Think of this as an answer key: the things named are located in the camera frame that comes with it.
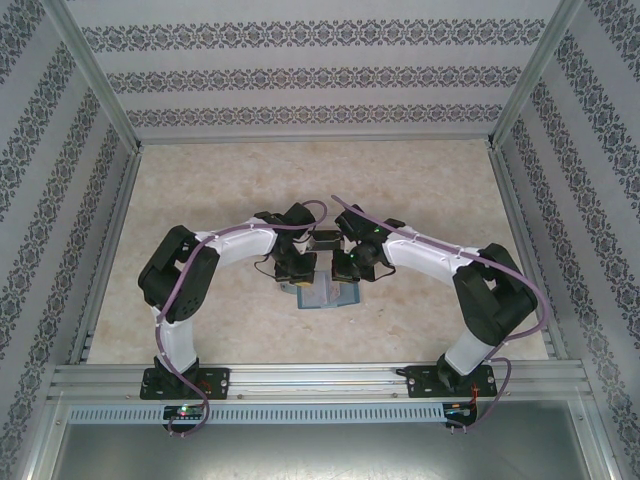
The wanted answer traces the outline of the grey metal sheet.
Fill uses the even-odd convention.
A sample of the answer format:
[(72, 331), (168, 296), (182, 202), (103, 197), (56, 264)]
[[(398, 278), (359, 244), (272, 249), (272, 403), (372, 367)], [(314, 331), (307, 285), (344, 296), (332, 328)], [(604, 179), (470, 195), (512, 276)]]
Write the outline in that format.
[(591, 480), (566, 431), (434, 424), (68, 428), (53, 480)]

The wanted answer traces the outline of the white VIP card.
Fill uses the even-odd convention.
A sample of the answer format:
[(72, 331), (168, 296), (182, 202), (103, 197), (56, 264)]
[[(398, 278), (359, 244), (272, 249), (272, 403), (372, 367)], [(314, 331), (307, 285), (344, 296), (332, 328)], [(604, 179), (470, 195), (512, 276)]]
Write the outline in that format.
[(332, 302), (332, 280), (327, 272), (317, 272), (313, 283), (313, 303), (320, 307)]

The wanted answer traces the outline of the aluminium frame beam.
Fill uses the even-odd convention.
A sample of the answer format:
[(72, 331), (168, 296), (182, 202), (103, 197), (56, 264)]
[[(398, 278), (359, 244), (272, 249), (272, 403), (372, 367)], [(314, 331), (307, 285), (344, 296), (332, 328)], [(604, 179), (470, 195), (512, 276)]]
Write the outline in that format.
[(590, 480), (622, 480), (595, 401), (578, 398), (568, 407)]
[(47, 401), (18, 480), (52, 480), (64, 440), (70, 406)]

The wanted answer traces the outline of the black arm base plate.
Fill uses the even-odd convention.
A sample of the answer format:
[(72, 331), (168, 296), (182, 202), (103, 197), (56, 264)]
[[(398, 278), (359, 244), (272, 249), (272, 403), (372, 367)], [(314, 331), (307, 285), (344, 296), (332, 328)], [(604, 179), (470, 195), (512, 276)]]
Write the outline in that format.
[[(184, 376), (209, 400), (225, 400), (230, 370), (199, 367)], [(200, 396), (169, 371), (148, 368), (144, 371), (139, 396), (142, 400), (197, 400)]]
[(493, 398), (497, 386), (493, 369), (479, 365), (469, 375), (461, 376), (455, 370), (436, 365), (410, 365), (395, 369), (395, 374), (405, 379), (410, 398)]

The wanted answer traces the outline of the aluminium mounting rail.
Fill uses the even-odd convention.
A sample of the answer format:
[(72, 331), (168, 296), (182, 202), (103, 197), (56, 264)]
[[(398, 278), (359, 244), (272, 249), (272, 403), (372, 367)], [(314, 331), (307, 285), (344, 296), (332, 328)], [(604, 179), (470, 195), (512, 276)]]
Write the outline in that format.
[[(491, 363), (502, 398), (574, 400), (593, 390), (577, 360), (514, 361), (510, 368)], [(410, 402), (397, 363), (237, 364), (229, 365), (227, 401), (238, 403)], [(81, 364), (54, 369), (48, 401), (67, 403), (133, 403), (139, 400), (144, 365)]]

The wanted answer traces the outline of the aluminium frame post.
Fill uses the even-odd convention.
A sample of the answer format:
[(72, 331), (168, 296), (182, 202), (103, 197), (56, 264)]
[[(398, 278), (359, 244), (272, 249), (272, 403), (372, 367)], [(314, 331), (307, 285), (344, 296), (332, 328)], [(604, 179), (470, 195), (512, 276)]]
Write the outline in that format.
[(505, 142), (521, 110), (524, 108), (529, 95), (539, 82), (555, 49), (564, 37), (565, 32), (582, 6), (583, 1), (584, 0), (559, 1), (531, 58), (523, 69), (512, 94), (508, 98), (495, 127), (488, 136), (487, 146), (490, 150), (496, 150)]
[(137, 150), (141, 141), (66, 0), (40, 1), (120, 138), (130, 149)]

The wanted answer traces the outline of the aluminium side rail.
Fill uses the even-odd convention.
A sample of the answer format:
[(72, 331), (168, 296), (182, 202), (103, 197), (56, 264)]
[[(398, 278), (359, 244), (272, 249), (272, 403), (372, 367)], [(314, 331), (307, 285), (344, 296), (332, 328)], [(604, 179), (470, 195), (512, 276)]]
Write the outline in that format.
[(96, 327), (143, 152), (144, 146), (139, 145), (131, 153), (127, 166), (122, 172), (107, 230), (105, 231), (99, 254), (96, 257), (89, 290), (72, 339), (71, 349), (66, 360), (67, 364), (77, 365), (82, 361), (86, 339)]
[(516, 189), (514, 188), (501, 151), (494, 147), (489, 141), (486, 141), (485, 144), (497, 187), (508, 218), (511, 233), (520, 258), (522, 272), (541, 290), (546, 301), (546, 303), (540, 303), (536, 314), (538, 321), (541, 321), (542, 316), (546, 315), (545, 326), (541, 328), (541, 334), (544, 339), (547, 354), (552, 359), (566, 360), (568, 359), (568, 354), (558, 329), (552, 301), (548, 296), (542, 271), (537, 262), (534, 245), (529, 238), (526, 218), (522, 212), (519, 197)]

